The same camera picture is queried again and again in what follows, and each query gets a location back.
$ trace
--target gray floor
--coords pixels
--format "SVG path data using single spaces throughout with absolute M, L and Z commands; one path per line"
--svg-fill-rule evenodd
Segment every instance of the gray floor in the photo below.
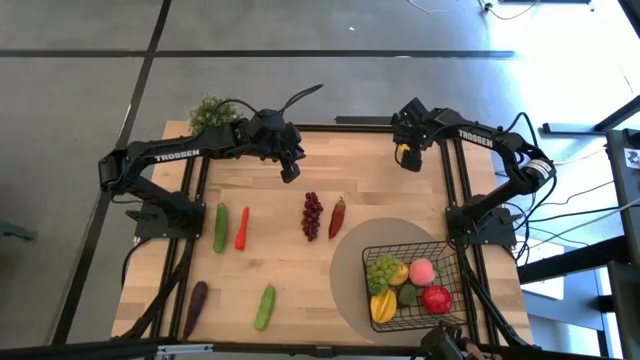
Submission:
M 324 89 L 287 112 L 288 120 L 328 123 L 336 115 L 390 114 L 418 96 L 428 107 L 451 107 L 493 126 L 527 111 L 539 126 L 599 121 L 640 89 L 632 66 L 640 59 L 638 41 L 615 2 L 599 0 L 595 12 L 586 5 L 545 4 L 507 22 L 483 17 L 475 1 L 419 3 L 432 13 L 400 0 L 174 1 L 160 48 L 492 49 L 518 50 L 523 57 L 158 59 L 131 138 L 158 138 L 166 120 L 184 119 L 205 93 L 270 107 L 324 83 Z M 0 48 L 145 49 L 160 5 L 161 0 L 108 5 L 0 0 Z M 523 6 L 501 5 L 497 11 L 513 14 Z M 614 36 L 626 45 L 612 41 Z M 97 194 L 96 162 L 115 142 L 140 65 L 139 59 L 0 60 L 0 218 L 39 232 L 34 243 L 0 242 L 1 348 L 47 342 Z M 527 133 L 524 124 L 517 130 Z M 543 149 L 561 160 L 599 143 L 591 138 L 541 140 Z M 598 176 L 582 176 L 584 163 L 559 169 L 555 200 L 610 179 L 606 159 L 596 157 L 588 164 Z M 615 204 L 611 188 L 596 195 L 572 201 L 571 207 L 546 207 L 537 216 Z M 516 201 L 528 206 L 529 198 Z M 109 336 L 121 261 L 134 228 L 126 208 L 109 209 L 72 342 Z M 544 229 L 566 227 L 549 223 Z M 591 243 L 620 232 L 614 217 L 571 235 Z M 536 341 L 546 348 L 580 351 L 545 340 L 559 331 L 557 324 L 536 319 L 532 324 Z

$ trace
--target bunch of red grapes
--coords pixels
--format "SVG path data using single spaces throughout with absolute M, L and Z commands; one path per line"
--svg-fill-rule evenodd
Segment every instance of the bunch of red grapes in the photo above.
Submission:
M 318 237 L 320 213 L 324 209 L 315 192 L 306 193 L 304 196 L 307 200 L 304 202 L 304 211 L 302 212 L 302 230 L 307 240 L 311 241 Z

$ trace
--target wooden table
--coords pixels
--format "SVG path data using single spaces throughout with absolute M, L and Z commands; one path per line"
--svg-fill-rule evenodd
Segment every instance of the wooden table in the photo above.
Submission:
M 168 122 L 164 138 L 188 134 L 187 122 Z M 307 158 L 298 162 L 302 174 L 291 184 L 280 178 L 280 165 L 257 158 L 212 161 L 204 201 L 208 204 L 202 237 L 197 240 L 189 275 L 182 325 L 191 290 L 204 280 L 210 291 L 191 341 L 317 345 L 375 345 L 356 333 L 342 318 L 329 288 L 329 267 L 336 245 L 358 224 L 380 217 L 398 217 L 446 239 L 447 205 L 440 151 L 423 153 L 420 173 L 401 169 L 393 160 L 390 134 L 304 132 Z M 450 153 L 455 154 L 453 147 Z M 488 151 L 465 144 L 473 193 L 496 187 Z M 157 165 L 153 182 L 178 191 L 184 161 Z M 462 191 L 454 169 L 457 194 Z M 194 176 L 190 194 L 195 193 Z M 315 191 L 325 211 L 319 238 L 309 243 L 301 230 L 304 193 Z M 331 209 L 339 196 L 348 210 L 342 230 L 327 239 Z M 213 251 L 215 207 L 229 207 L 229 242 L 223 254 Z M 233 247 L 242 209 L 249 206 L 247 248 Z M 168 241 L 153 240 L 131 257 L 112 334 L 129 329 L 155 296 Z M 522 338 L 532 341 L 513 259 L 497 246 L 483 246 L 491 295 L 507 321 Z M 261 294 L 277 289 L 276 308 L 264 332 L 253 329 Z M 168 333 L 173 295 L 167 302 L 161 335 Z M 481 341 L 487 342 L 482 306 L 476 299 Z

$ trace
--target black wire basket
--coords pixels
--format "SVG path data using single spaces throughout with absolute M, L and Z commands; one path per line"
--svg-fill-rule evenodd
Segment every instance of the black wire basket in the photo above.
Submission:
M 364 268 L 364 283 L 367 289 L 367 271 L 376 262 L 376 259 L 384 255 L 393 255 L 398 260 L 410 266 L 411 262 L 416 259 L 427 259 L 440 270 L 432 285 L 441 285 L 449 290 L 452 298 L 451 311 L 444 315 L 429 314 L 422 306 L 420 296 L 424 291 L 424 287 L 416 286 L 417 299 L 410 306 L 398 308 L 393 319 L 378 324 L 375 323 L 371 316 L 371 294 L 367 291 L 367 309 L 369 309 L 369 319 L 371 327 L 376 332 L 392 332 L 403 330 L 429 329 L 438 326 L 441 320 L 457 325 L 466 325 L 467 321 L 465 311 L 466 304 L 462 297 L 462 284 L 460 271 L 458 268 L 458 259 L 456 253 L 447 246 L 444 241 L 441 242 L 425 242 L 414 244 L 401 244 L 390 246 L 372 246 L 362 251 L 362 266 Z M 396 296 L 400 290 L 400 286 L 389 286 Z

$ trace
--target green grapes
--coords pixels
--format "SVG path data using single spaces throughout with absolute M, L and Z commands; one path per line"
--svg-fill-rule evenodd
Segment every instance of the green grapes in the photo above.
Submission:
M 367 287 L 371 295 L 385 292 L 389 286 L 389 279 L 398 267 L 398 259 L 393 255 L 384 255 L 367 269 Z

